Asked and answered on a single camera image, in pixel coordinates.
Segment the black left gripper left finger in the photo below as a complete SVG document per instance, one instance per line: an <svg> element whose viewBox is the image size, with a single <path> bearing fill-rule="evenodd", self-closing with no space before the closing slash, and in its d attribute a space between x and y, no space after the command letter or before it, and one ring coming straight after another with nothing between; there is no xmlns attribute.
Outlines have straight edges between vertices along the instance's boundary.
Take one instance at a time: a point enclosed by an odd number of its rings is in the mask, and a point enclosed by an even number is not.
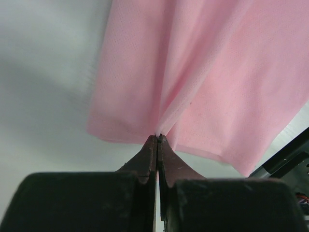
<svg viewBox="0 0 309 232"><path fill-rule="evenodd" d="M7 208L9 232L153 232L157 138L115 172L28 175Z"/></svg>

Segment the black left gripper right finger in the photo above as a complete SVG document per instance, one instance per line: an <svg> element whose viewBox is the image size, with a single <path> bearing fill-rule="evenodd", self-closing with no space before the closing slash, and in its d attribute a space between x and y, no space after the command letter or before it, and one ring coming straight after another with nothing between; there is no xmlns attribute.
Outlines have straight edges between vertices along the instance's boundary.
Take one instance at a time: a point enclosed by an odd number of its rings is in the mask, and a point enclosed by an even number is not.
<svg viewBox="0 0 309 232"><path fill-rule="evenodd" d="M160 135L160 215L167 232L303 232L290 188L274 178L205 178Z"/></svg>

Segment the pink t shirt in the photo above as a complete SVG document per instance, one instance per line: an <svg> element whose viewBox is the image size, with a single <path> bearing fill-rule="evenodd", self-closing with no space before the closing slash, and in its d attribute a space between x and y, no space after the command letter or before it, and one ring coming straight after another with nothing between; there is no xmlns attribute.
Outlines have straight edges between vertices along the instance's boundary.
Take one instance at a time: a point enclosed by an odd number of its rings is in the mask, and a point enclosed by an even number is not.
<svg viewBox="0 0 309 232"><path fill-rule="evenodd" d="M308 99L308 1L114 0L87 130L248 176Z"/></svg>

